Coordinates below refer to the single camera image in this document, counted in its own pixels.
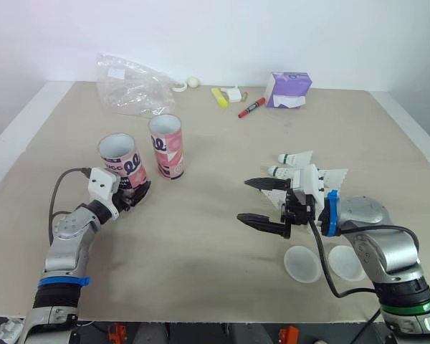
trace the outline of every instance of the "black cable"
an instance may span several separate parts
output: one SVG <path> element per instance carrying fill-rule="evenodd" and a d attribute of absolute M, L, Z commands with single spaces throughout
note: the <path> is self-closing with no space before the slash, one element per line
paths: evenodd
<path fill-rule="evenodd" d="M 390 224 L 378 224 L 375 226 L 363 226 L 363 227 L 358 227 L 354 229 L 346 229 L 345 231 L 341 231 L 341 234 L 358 233 L 360 231 L 371 231 L 371 230 L 378 230 L 378 229 L 384 229 L 384 230 L 395 229 L 396 231 L 404 231 L 408 233 L 414 241 L 414 245 L 417 248 L 417 252 L 419 252 L 419 239 L 417 239 L 416 234 L 413 231 L 411 231 L 409 228 L 402 227 L 402 226 L 394 226 Z"/>
<path fill-rule="evenodd" d="M 376 310 L 376 313 L 374 313 L 370 320 L 368 320 L 366 324 L 361 328 L 361 330 L 358 331 L 357 335 L 352 339 L 350 344 L 354 344 L 359 339 L 359 337 L 361 337 L 361 335 L 366 331 L 369 325 L 374 323 L 374 320 L 376 320 L 379 315 L 381 315 L 381 309 Z"/>
<path fill-rule="evenodd" d="M 339 293 L 336 290 L 335 283 L 333 282 L 333 279 L 331 278 L 330 270 L 328 269 L 328 263 L 327 263 L 327 259 L 325 257 L 325 250 L 323 249 L 322 239 L 320 238 L 317 227 L 316 227 L 313 220 L 309 220 L 309 225 L 310 225 L 310 228 L 312 229 L 312 232 L 314 234 L 315 241 L 317 242 L 318 254 L 320 256 L 320 263 L 322 265 L 323 274 L 325 275 L 325 278 L 326 278 L 327 283 L 328 283 L 328 287 L 330 287 L 333 295 L 335 295 L 337 298 L 340 299 L 342 297 L 346 297 L 348 295 L 355 294 L 356 292 L 373 292 L 373 293 L 376 293 L 376 291 L 374 289 L 370 289 L 370 288 L 355 288 L 355 289 L 346 290 L 346 291 L 341 292 L 341 293 Z"/>
<path fill-rule="evenodd" d="M 71 214 L 71 213 L 72 213 L 71 211 L 56 211 L 52 215 L 52 219 L 54 220 L 57 215 L 67 215 L 67 214 Z"/>
<path fill-rule="evenodd" d="M 107 330 L 104 330 L 103 328 L 100 328 L 98 325 L 96 325 L 94 322 L 91 324 L 91 326 L 93 326 L 94 328 L 96 328 L 98 331 L 102 332 L 102 333 L 107 333 Z"/>
<path fill-rule="evenodd" d="M 52 220 L 54 219 L 54 202 L 56 201 L 56 195 L 57 195 L 57 190 L 59 189 L 59 185 L 62 182 L 62 179 L 64 179 L 64 177 L 71 173 L 71 172 L 81 172 L 83 173 L 85 176 L 87 176 L 89 178 L 90 174 L 91 174 L 91 169 L 88 167 L 82 167 L 82 168 L 71 168 L 70 170 L 66 170 L 63 174 L 61 174 L 59 176 L 59 178 L 56 181 L 56 184 L 54 185 L 54 190 L 52 192 L 52 196 L 51 196 L 51 202 L 49 203 L 49 216 L 48 216 L 48 236 L 49 236 L 49 244 L 52 244 L 52 241 L 54 240 L 54 237 L 52 235 Z"/>
<path fill-rule="evenodd" d="M 85 323 L 85 324 L 78 324 L 77 325 L 78 326 L 78 329 L 76 329 L 76 331 L 75 332 L 77 332 L 78 330 L 80 330 L 81 328 L 88 328 L 88 327 L 90 327 L 90 326 L 93 326 L 96 330 L 98 330 L 99 332 L 102 332 L 102 333 L 107 333 L 108 334 L 108 331 L 107 330 L 104 330 L 103 328 L 100 328 L 95 322 L 93 322 L 93 321 L 89 321 L 89 322 L 87 322 L 87 323 Z"/>

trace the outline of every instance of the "orange clip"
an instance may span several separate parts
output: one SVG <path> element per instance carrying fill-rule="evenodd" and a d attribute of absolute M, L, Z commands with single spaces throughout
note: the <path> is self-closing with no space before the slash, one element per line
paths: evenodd
<path fill-rule="evenodd" d="M 287 328 L 281 328 L 279 331 L 279 343 L 280 344 L 298 344 L 298 335 L 300 331 L 293 326 Z"/>
<path fill-rule="evenodd" d="M 114 325 L 108 326 L 108 340 L 111 344 L 124 344 L 126 340 L 126 327 L 115 322 Z"/>

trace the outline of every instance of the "red marker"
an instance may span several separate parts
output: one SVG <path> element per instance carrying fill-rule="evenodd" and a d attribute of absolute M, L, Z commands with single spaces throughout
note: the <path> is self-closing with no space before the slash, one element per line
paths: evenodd
<path fill-rule="evenodd" d="M 239 118 L 243 118 L 247 113 L 255 110 L 256 108 L 259 108 L 265 102 L 266 102 L 266 99 L 264 97 L 263 98 L 259 98 L 256 102 L 254 102 L 253 104 L 251 104 L 247 109 L 245 109 L 244 111 L 242 111 L 241 113 L 239 113 Z"/>

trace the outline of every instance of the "robotic arm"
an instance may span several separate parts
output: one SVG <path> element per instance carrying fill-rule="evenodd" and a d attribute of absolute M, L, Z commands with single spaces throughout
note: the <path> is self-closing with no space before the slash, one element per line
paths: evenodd
<path fill-rule="evenodd" d="M 256 214 L 239 214 L 238 220 L 286 239 L 290 238 L 292 224 L 309 223 L 317 242 L 321 243 L 314 221 L 315 208 L 322 203 L 323 182 L 316 172 L 316 167 L 311 165 L 297 171 L 293 180 L 255 178 L 246 181 L 245 184 L 259 190 L 286 191 L 281 223 L 270 222 L 266 216 Z M 339 199 L 337 191 L 330 192 L 324 199 L 319 220 L 322 235 L 344 235 L 353 246 L 373 283 L 384 321 L 393 332 L 386 343 L 430 343 L 430 287 L 418 258 L 419 242 L 415 234 L 394 226 L 386 209 L 376 200 L 365 196 Z M 322 264 L 326 265 L 323 247 L 319 247 L 319 253 Z"/>
<path fill-rule="evenodd" d="M 78 344 L 80 336 L 72 329 L 78 320 L 81 288 L 88 285 L 85 276 L 89 249 L 95 234 L 109 219 L 116 220 L 147 193 L 150 181 L 133 197 L 118 189 L 120 177 L 103 168 L 93 168 L 88 191 L 90 203 L 81 204 L 53 228 L 49 248 L 33 309 L 26 316 L 18 344 Z"/>

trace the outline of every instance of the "plastic bag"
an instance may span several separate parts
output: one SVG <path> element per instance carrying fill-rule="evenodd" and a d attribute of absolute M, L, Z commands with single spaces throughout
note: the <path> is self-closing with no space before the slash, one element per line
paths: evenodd
<path fill-rule="evenodd" d="M 114 113 L 146 118 L 172 113 L 173 85 L 167 75 L 141 64 L 108 55 L 97 58 L 97 91 Z"/>

